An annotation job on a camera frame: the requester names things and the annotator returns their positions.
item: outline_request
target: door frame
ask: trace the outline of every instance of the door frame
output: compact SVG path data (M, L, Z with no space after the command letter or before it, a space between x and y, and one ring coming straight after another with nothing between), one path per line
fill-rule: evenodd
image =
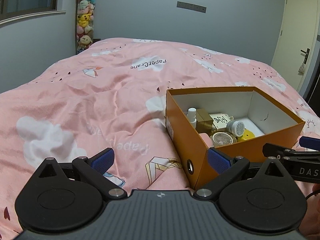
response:
M271 66L273 65L273 60L275 58L275 54L277 52L277 49L278 49L278 45L279 45L279 41L280 41L280 38L281 38L281 30L283 28L283 23L284 23L284 15L285 15L285 9L286 9L286 0L284 0L284 11L283 11L283 15L282 15L282 22L281 22L281 28L280 28L280 32L279 32L279 37L278 37L278 41L277 41L277 45L276 45L276 49L275 49L275 52L273 54L273 58L272 58L272 61L271 61ZM310 48L310 53L309 53L309 57L308 57L308 60L307 60L307 63L306 63L306 69L305 69L305 72L304 72L304 75L302 76L301 78L301 81L299 83L299 86L297 88L297 92L300 91L301 87L302 87L302 84L306 78L306 74L308 72L308 69L309 69L309 66L310 66L310 62L311 62L311 59L312 59L312 55L313 55L313 52L314 52L314 49L315 49L315 45L316 45L316 40L317 40L317 35L318 35L318 29L319 29L319 20L320 20L320 0L317 0L317 18L316 18L316 28L315 28L315 33L314 33L314 36L313 36L313 42L312 42L312 47Z

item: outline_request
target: blue gripper pad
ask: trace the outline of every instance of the blue gripper pad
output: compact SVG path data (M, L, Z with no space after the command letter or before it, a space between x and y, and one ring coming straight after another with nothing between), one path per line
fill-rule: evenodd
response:
M220 151L215 150L214 148L208 149L207 160L209 165L218 173L223 173L226 169L231 167L231 160L229 160L219 154Z
M87 163L91 168L103 175L107 170L110 169L114 161L115 152L112 148L107 148L88 159Z
M318 138L301 136L299 139L299 144L301 147L320 151L320 139Z

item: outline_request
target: pink plush toy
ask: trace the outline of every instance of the pink plush toy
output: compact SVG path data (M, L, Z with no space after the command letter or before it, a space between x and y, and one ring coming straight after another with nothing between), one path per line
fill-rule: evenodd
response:
M78 9L78 11L77 11L78 14L87 14L88 12L89 12L89 8L88 7L86 9L84 9L84 10Z
M88 8L89 8L89 13L93 14L94 5L92 3L89 3Z
M81 26L79 26L79 24L77 24L77 33L78 33L78 34L84 33L84 28L81 27Z

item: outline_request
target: white bottle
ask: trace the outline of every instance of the white bottle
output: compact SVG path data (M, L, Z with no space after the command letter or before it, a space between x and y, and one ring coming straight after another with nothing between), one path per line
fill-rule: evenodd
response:
M189 108L188 109L188 113L187 113L187 117L188 117L188 120L191 123L192 127L196 128L196 123L197 123L196 109L195 108Z

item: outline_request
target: plush toy tower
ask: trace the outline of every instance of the plush toy tower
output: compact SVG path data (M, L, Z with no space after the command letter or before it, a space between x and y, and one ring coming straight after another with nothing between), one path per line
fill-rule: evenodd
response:
M77 0L76 53L89 48L93 42L95 0Z

